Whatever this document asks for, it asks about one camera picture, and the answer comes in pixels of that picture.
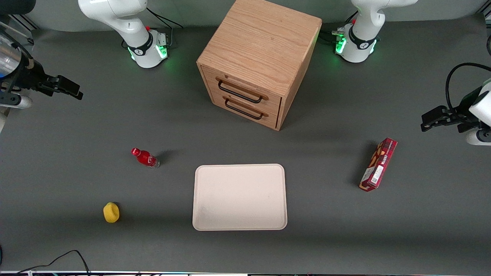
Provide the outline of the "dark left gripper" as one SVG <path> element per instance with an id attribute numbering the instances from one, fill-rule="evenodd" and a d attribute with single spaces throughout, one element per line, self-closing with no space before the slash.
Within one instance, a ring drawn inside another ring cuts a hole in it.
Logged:
<path id="1" fill-rule="evenodd" d="M 457 120 L 459 121 L 459 124 L 457 125 L 459 133 L 464 133 L 466 131 L 470 131 L 471 129 L 481 127 L 480 120 L 469 111 L 469 108 L 477 100 L 481 89 L 482 86 L 479 86 L 472 92 L 468 93 L 460 101 L 460 104 L 454 108 L 456 111 L 455 117 L 459 117 L 465 122 L 464 123 Z M 426 132 L 435 127 L 449 126 L 452 124 L 452 120 L 449 119 L 449 117 L 450 114 L 446 106 L 437 106 L 422 115 L 421 131 Z"/>

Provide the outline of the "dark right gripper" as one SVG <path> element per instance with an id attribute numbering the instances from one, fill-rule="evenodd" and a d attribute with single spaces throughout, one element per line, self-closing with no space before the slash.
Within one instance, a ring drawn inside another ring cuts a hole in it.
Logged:
<path id="1" fill-rule="evenodd" d="M 11 82 L 13 92 L 26 89 L 43 93 L 49 97 L 54 96 L 55 93 L 61 93 L 77 100 L 81 100 L 84 96 L 78 84 L 63 76 L 58 76 L 57 88 L 56 77 L 46 74 L 39 62 L 26 57 L 21 58 L 19 66 L 14 70 Z"/>

